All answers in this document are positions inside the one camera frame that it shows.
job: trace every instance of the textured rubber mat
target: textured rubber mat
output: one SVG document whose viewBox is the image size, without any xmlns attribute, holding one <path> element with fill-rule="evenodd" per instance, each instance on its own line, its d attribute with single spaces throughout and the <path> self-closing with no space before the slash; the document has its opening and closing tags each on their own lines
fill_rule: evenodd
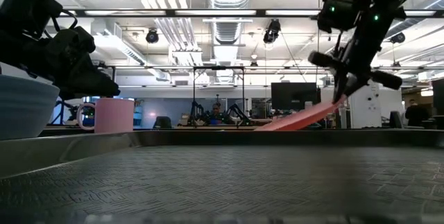
<svg viewBox="0 0 444 224">
<path fill-rule="evenodd" d="M 444 213 L 444 151 L 144 147 L 0 180 L 0 213 Z"/>
</svg>

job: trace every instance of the chair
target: chair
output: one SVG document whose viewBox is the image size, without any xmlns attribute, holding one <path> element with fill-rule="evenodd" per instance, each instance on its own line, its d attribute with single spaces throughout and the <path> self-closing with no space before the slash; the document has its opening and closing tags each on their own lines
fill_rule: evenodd
<svg viewBox="0 0 444 224">
<path fill-rule="evenodd" d="M 157 117 L 153 129 L 172 129 L 171 119 L 169 117 Z"/>
</svg>

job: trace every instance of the white bowl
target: white bowl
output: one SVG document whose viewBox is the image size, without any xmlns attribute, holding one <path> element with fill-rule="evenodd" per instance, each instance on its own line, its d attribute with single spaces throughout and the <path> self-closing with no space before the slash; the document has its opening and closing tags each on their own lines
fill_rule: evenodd
<svg viewBox="0 0 444 224">
<path fill-rule="evenodd" d="M 0 140 L 37 137 L 47 125 L 59 89 L 0 75 Z"/>
</svg>

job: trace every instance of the robot workstation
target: robot workstation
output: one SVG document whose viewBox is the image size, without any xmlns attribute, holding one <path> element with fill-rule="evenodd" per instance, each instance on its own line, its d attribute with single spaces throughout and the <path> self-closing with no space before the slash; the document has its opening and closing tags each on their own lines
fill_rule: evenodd
<svg viewBox="0 0 444 224">
<path fill-rule="evenodd" d="M 167 1 L 1 2 L 1 223 L 444 223 L 442 0 Z"/>
</svg>

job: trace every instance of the ceiling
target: ceiling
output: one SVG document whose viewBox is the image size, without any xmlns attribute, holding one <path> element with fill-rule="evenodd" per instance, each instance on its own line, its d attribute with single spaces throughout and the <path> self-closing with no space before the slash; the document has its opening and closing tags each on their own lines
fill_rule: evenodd
<svg viewBox="0 0 444 224">
<path fill-rule="evenodd" d="M 113 8 L 144 8 L 141 0 L 57 0 L 68 9 L 113 9 Z M 426 0 L 408 0 L 404 7 L 408 9 L 423 9 Z M 187 0 L 190 8 L 207 8 L 207 0 Z M 249 8 L 320 8 L 321 0 L 250 0 Z M 89 28 L 94 19 L 80 19 L 80 24 Z M 309 65 L 308 55 L 312 51 L 326 52 L 330 50 L 335 42 L 337 34 L 328 35 L 318 32 L 315 21 L 304 18 L 282 18 L 280 23 L 282 33 L 274 43 L 270 51 L 266 51 L 263 45 L 264 29 L 269 24 L 270 19 L 254 18 L 252 23 L 245 23 L 242 30 L 239 51 L 237 54 L 237 64 L 249 65 L 251 55 L 257 55 L 259 66 L 282 66 L 282 65 Z M 152 18 L 109 18 L 107 24 L 118 24 L 122 27 L 123 38 L 129 42 L 150 63 L 158 65 L 168 65 L 169 43 L 160 33 L 160 40 L 156 44 L 148 44 L 145 35 L 149 28 L 155 28 L 156 24 Z M 69 19 L 61 19 L 61 25 L 69 25 Z M 213 58 L 212 47 L 213 38 L 210 25 L 204 23 L 201 18 L 191 18 L 194 28 L 194 34 L 198 46 L 202 49 L 204 62 Z M 425 21 L 406 29 L 403 33 L 406 35 L 406 41 L 403 44 L 383 43 L 382 51 L 378 55 L 378 65 L 389 66 L 394 60 L 403 60 L 404 57 L 411 57 L 415 54 L 421 54 L 427 49 L 442 44 L 444 31 L 441 27 L 444 25 L 443 19 L 426 19 Z M 345 33 L 344 40 L 350 33 Z M 134 61 L 129 60 L 120 52 L 112 42 L 96 38 L 98 47 L 93 58 L 106 61 L 109 65 L 135 65 Z M 439 61 L 444 61 L 444 46 L 436 47 L 432 54 L 420 56 L 409 62 L 404 62 L 405 66 L 436 65 Z M 273 73 L 285 74 L 299 72 L 293 71 L 272 71 Z M 405 74 L 417 74 L 419 71 L 403 71 Z"/>
</svg>

